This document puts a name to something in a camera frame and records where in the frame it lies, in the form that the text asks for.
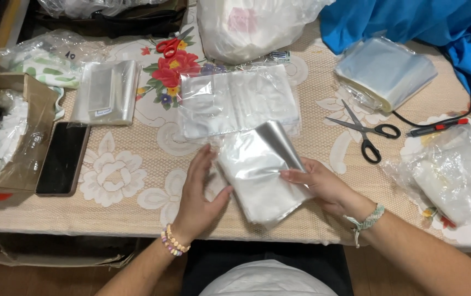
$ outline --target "scissors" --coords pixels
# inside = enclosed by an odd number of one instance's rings
[[[367,160],[370,163],[379,163],[382,160],[382,156],[380,155],[379,150],[376,149],[376,147],[374,147],[374,145],[371,143],[369,138],[367,138],[367,133],[375,133],[375,134],[378,134],[378,135],[382,135],[386,138],[399,138],[402,133],[400,132],[400,130],[396,126],[394,126],[392,124],[379,124],[379,125],[375,126],[373,129],[363,126],[360,123],[360,121],[358,120],[358,118],[356,117],[356,115],[351,111],[349,106],[345,103],[345,101],[344,100],[341,100],[341,101],[343,102],[343,105],[347,109],[347,112],[349,112],[349,115],[351,116],[352,121],[354,121],[354,124],[344,122],[344,121],[334,119],[334,118],[328,118],[327,117],[327,119],[330,120],[330,121],[333,121],[335,123],[339,123],[343,126],[349,127],[353,130],[357,130],[360,133],[362,133],[362,137],[363,137],[363,142],[362,142],[363,158],[365,158],[365,160]],[[394,134],[385,132],[383,130],[384,128],[388,128],[388,129],[394,131]],[[369,155],[367,155],[367,151],[366,151],[367,149],[369,149],[372,152],[372,154],[374,154],[374,157],[376,157],[375,160],[370,158]]]
[[[182,39],[188,36],[189,33],[193,30],[194,27],[189,28],[188,30],[182,32],[181,35],[175,37],[171,40],[164,40],[157,44],[157,52],[163,53],[165,58],[171,58],[177,53],[177,48]]]

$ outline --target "black phone screen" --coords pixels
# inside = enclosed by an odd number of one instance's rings
[[[71,191],[87,127],[67,128],[60,122],[54,128],[47,156],[36,185],[37,194],[67,194]]]

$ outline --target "lace tablecloth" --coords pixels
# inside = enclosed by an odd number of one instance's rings
[[[190,160],[199,148],[182,142],[176,122],[175,94],[179,69],[204,64],[196,19],[187,16],[184,30],[195,30],[181,43],[176,56],[165,59],[154,48],[156,42],[141,39],[110,46],[109,60],[136,59],[144,66],[140,77],[134,123],[128,127],[94,127],[85,153],[76,194],[70,198],[13,196],[0,201],[0,231],[114,236],[156,236],[179,209],[180,192]],[[435,121],[466,110],[469,96],[455,77],[448,61],[435,49],[409,43],[426,54],[439,75],[404,104],[399,112],[414,121]],[[337,63],[321,42],[318,21],[308,24],[303,36],[289,46],[287,70],[297,82],[302,113],[302,132],[293,143],[299,155],[315,158],[358,192],[381,202],[410,224],[457,246],[471,247],[471,225],[457,230],[427,204],[417,206],[388,179],[377,165],[365,161],[360,152],[361,135],[324,119],[351,121],[337,91],[332,69]],[[67,120],[76,91],[66,92],[62,104]],[[369,114],[354,107],[366,125],[381,122],[409,126],[394,116]],[[423,145],[426,138],[388,140],[370,137],[387,158]],[[222,188],[214,178],[206,195],[213,198]],[[352,232],[340,219],[307,202],[271,231],[246,222],[235,200],[205,234],[210,239],[290,241],[352,244]]]

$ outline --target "black-handled scissors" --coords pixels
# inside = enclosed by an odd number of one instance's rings
[[[344,122],[344,121],[334,119],[334,118],[328,118],[327,117],[327,119],[330,120],[330,121],[333,121],[335,123],[341,124],[343,126],[349,127],[353,130],[359,131],[362,134],[362,137],[363,137],[363,142],[362,142],[363,158],[365,158],[365,160],[367,160],[370,163],[379,163],[380,161],[382,161],[382,155],[380,155],[379,150],[376,149],[376,147],[374,147],[374,145],[371,143],[369,138],[367,138],[367,133],[375,133],[375,134],[378,134],[378,135],[382,135],[386,138],[399,138],[402,135],[402,133],[400,132],[398,127],[396,127],[392,124],[379,124],[379,125],[375,126],[374,128],[363,126],[361,124],[361,122],[358,120],[358,118],[356,117],[356,115],[349,108],[349,106],[345,103],[345,101],[344,100],[341,100],[341,101],[343,102],[343,105],[345,106],[345,109],[347,109],[347,112],[349,112],[349,115],[352,118],[352,121],[354,121],[354,124],[349,123],[349,122]],[[384,131],[384,128],[390,129],[394,133],[388,133],[388,132]],[[369,149],[372,152],[372,154],[374,154],[374,157],[376,158],[375,160],[371,159],[369,157],[369,155],[367,154],[367,151],[366,151],[367,149]]]

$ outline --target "wooden floor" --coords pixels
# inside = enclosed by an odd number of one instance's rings
[[[425,295],[371,247],[345,247],[355,296]],[[174,261],[156,296],[178,295],[185,259]],[[106,267],[52,268],[0,265],[0,296],[91,296],[118,272]],[[171,291],[161,287],[171,287]]]

